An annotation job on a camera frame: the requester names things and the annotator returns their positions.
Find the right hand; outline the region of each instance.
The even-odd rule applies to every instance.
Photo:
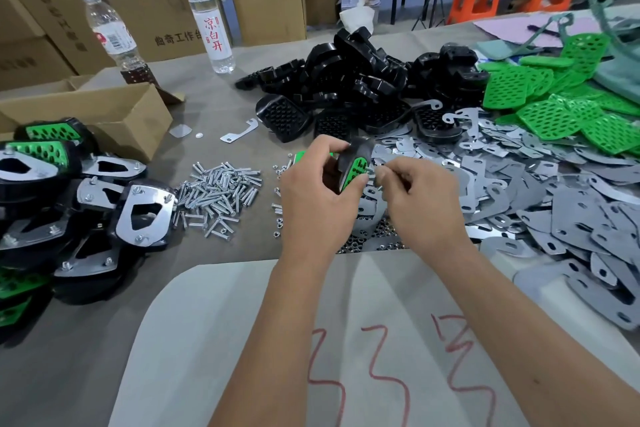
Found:
[[[397,157],[376,167],[391,221],[405,245],[427,261],[471,245],[458,180],[428,159]]]

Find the left hand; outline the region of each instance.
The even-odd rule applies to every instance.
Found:
[[[349,147],[344,140],[319,135],[305,155],[281,174],[284,228],[282,256],[293,262],[328,268],[333,255],[348,240],[369,176],[356,177],[341,194],[323,183],[330,152]]]

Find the barcode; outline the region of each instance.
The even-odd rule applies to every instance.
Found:
[[[122,45],[117,35],[109,34],[107,35],[109,38],[109,42],[113,45],[114,49],[122,49]]]

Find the forearm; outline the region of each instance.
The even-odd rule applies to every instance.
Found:
[[[280,259],[209,427],[300,427],[323,266]]]
[[[462,309],[532,427],[637,425],[640,394],[473,245],[423,259]]]

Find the white label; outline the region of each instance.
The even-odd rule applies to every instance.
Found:
[[[202,35],[202,42],[209,58],[217,60],[230,57],[231,44],[229,44],[225,25],[222,23],[220,10],[194,12],[193,17],[196,19],[196,24]]]
[[[136,42],[124,22],[108,22],[96,27],[93,32],[108,54],[122,54],[136,48]]]

